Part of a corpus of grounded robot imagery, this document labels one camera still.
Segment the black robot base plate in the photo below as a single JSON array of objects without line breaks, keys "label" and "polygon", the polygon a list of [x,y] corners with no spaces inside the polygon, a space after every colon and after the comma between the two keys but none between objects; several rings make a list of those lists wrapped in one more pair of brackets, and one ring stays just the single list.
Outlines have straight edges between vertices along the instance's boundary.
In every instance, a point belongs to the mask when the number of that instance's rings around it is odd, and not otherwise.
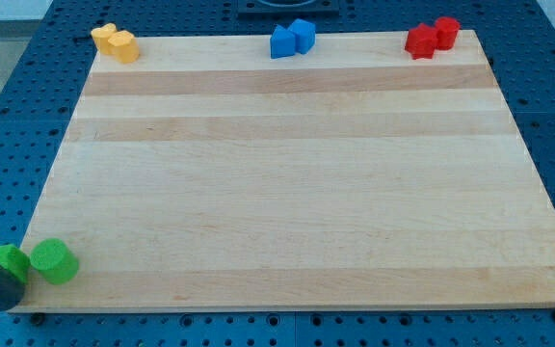
[{"label": "black robot base plate", "polygon": [[339,13],[338,0],[238,0],[237,16]]}]

